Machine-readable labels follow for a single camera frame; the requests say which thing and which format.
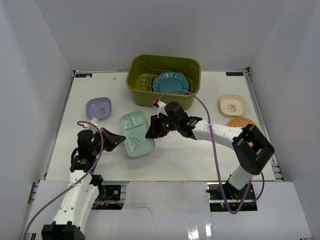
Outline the mint green square plate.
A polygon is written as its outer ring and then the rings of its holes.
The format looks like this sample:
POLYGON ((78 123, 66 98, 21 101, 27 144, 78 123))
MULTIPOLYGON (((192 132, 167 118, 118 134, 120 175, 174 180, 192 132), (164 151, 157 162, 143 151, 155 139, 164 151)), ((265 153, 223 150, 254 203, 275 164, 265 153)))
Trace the mint green square plate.
POLYGON ((155 141, 146 138, 149 122, 143 111, 133 111, 119 119, 121 135, 126 137, 124 146, 129 157, 136 158, 151 153, 155 141))

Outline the lavender square dish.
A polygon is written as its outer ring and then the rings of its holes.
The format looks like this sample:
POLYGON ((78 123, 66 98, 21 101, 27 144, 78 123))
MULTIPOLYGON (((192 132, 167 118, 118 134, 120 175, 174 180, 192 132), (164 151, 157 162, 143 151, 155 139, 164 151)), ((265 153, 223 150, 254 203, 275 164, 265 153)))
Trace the lavender square dish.
POLYGON ((108 119, 112 114, 112 102, 108 97, 93 98, 86 103, 85 113, 90 120, 108 119))

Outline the black rimmed beige plate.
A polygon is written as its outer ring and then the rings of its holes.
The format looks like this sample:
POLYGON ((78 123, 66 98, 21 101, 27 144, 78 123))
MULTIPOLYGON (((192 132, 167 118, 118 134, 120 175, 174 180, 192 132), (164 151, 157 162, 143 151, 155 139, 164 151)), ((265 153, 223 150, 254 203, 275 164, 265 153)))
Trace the black rimmed beige plate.
POLYGON ((153 82, 154 82, 154 79, 152 79, 151 82, 150 82, 150 91, 151 92, 154 92, 153 82))

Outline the teal scalloped plate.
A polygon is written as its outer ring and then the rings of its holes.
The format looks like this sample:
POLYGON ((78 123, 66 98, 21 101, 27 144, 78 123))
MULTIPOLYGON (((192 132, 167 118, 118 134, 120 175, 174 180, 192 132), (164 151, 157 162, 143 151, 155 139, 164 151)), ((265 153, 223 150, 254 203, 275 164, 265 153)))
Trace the teal scalloped plate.
POLYGON ((190 90, 190 82, 182 73, 175 71, 163 72, 153 78, 153 90, 156 93, 170 92, 176 95, 186 95, 185 91, 190 90))

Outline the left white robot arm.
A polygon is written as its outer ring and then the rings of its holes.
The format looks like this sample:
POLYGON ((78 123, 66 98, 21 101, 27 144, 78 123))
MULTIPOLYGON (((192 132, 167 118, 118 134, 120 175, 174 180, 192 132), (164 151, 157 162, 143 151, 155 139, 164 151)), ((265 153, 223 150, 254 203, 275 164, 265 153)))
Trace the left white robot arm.
POLYGON ((94 174, 101 154, 113 151, 126 140, 105 128, 93 132, 85 129, 77 134, 77 148, 71 154, 66 192, 51 224, 42 227, 43 240, 84 240, 85 227, 96 200, 105 196, 103 177, 94 174))

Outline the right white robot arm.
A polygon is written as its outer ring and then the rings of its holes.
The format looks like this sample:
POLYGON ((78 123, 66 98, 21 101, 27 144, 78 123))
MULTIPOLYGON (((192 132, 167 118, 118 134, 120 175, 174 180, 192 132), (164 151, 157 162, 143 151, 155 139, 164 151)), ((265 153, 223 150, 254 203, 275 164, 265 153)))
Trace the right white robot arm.
POLYGON ((233 200, 243 195, 247 183, 262 172, 275 153, 272 144, 253 124, 245 127, 209 124, 201 117, 189 116, 175 101, 166 104, 157 99, 152 105, 157 114, 150 118, 147 139, 163 138, 177 131, 185 138, 209 141, 234 150, 239 166, 223 184, 224 193, 233 200))

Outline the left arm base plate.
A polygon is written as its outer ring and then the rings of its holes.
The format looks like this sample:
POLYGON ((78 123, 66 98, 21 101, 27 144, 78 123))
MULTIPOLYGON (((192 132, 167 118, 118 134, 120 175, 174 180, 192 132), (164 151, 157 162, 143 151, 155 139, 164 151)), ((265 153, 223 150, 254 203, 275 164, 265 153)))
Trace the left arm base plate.
POLYGON ((99 195, 96 198, 95 203, 103 202, 106 200, 113 200, 113 201, 119 202, 121 200, 121 194, 122 194, 122 186, 121 185, 102 184, 101 188, 99 189, 99 195))

